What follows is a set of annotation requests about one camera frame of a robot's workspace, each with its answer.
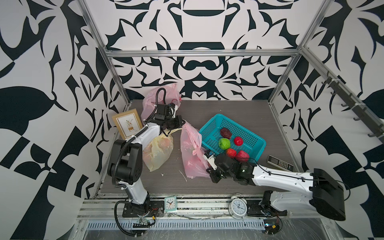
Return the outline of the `red textured fruit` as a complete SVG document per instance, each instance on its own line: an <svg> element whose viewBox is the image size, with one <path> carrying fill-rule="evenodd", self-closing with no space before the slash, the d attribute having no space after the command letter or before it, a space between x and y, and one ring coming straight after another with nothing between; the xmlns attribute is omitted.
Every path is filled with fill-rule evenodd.
<svg viewBox="0 0 384 240"><path fill-rule="evenodd" d="M235 159L239 162L248 162L250 159L250 156L248 153L244 151L239 151L237 155L235 156Z"/></svg>

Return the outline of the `large pink plastic bag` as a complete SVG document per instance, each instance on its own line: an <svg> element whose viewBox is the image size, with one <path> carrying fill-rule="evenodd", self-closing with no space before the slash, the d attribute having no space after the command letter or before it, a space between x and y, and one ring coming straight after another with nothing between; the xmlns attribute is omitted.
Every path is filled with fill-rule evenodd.
<svg viewBox="0 0 384 240"><path fill-rule="evenodd" d="M177 84L160 86L150 91L143 100L142 120L147 120L154 111L156 104L175 104L178 109L182 102L181 94L177 88Z"/></svg>

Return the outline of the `round red apple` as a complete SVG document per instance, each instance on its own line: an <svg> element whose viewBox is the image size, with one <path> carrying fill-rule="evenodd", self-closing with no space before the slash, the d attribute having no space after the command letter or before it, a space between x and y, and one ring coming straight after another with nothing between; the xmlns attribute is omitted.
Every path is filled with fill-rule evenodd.
<svg viewBox="0 0 384 240"><path fill-rule="evenodd" d="M234 138L234 144L236 146L242 146L244 144L244 140L241 137L235 137Z"/></svg>

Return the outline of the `green apple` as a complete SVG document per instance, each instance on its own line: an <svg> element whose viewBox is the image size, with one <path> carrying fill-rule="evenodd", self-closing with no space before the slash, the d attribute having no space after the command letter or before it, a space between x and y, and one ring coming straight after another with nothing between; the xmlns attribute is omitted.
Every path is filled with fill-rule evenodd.
<svg viewBox="0 0 384 240"><path fill-rule="evenodd" d="M231 141L227 138L221 138L218 142L218 146L221 150L227 150L231 148Z"/></svg>

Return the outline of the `dark maroon fruit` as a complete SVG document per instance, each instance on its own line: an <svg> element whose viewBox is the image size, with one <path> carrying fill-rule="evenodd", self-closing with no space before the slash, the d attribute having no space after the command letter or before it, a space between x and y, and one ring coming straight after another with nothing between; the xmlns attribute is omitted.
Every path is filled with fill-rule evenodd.
<svg viewBox="0 0 384 240"><path fill-rule="evenodd" d="M226 139L231 139L232 137L232 133L229 129L227 128L222 128L220 129L220 135L223 137L223 138L226 138Z"/></svg>

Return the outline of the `small pink plastic bag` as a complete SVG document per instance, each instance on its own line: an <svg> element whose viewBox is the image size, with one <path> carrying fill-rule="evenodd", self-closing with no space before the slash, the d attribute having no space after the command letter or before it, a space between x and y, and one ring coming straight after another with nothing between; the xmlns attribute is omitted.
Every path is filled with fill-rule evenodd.
<svg viewBox="0 0 384 240"><path fill-rule="evenodd" d="M182 127L180 150L187 178L210 177L207 173L209 164L202 149L202 135L188 122Z"/></svg>

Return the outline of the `teal plastic basket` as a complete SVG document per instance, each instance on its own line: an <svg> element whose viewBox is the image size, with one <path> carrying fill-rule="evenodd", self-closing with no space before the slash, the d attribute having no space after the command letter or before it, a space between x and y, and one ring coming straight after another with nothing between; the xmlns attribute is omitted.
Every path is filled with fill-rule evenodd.
<svg viewBox="0 0 384 240"><path fill-rule="evenodd" d="M213 151L215 155L225 153L226 151L221 150L218 146L219 140L223 138L220 135L220 129L222 128L227 128L232 133L230 139L231 149L248 153L250 156L249 161L252 163L256 163L260 159L267 145L266 141L222 114L216 114L199 130L202 135L202 147ZM234 144L235 137L243 138L244 144L236 146Z"/></svg>

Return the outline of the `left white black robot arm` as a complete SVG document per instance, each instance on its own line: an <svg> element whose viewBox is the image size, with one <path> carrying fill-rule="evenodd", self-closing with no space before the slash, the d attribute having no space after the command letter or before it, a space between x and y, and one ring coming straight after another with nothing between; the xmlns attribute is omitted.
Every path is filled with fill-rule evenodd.
<svg viewBox="0 0 384 240"><path fill-rule="evenodd" d="M112 185L125 191L133 204L144 205L149 199L141 180L143 150L156 137L161 134L169 136L186 123L176 114L178 108L174 103L156 104L154 113L150 114L144 125L139 125L137 133L130 133L113 143L107 173Z"/></svg>

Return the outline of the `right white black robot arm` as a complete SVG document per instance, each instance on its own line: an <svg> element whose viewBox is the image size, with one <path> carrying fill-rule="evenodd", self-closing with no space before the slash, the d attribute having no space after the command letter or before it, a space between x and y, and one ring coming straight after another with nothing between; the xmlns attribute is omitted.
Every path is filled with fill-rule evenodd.
<svg viewBox="0 0 384 240"><path fill-rule="evenodd" d="M257 163L239 162L226 154L205 156L207 173L213 183L231 178L243 186L271 187L260 203L262 209L284 212L288 210L316 211L331 220L345 221L347 186L321 169L312 173L295 173L276 170Z"/></svg>

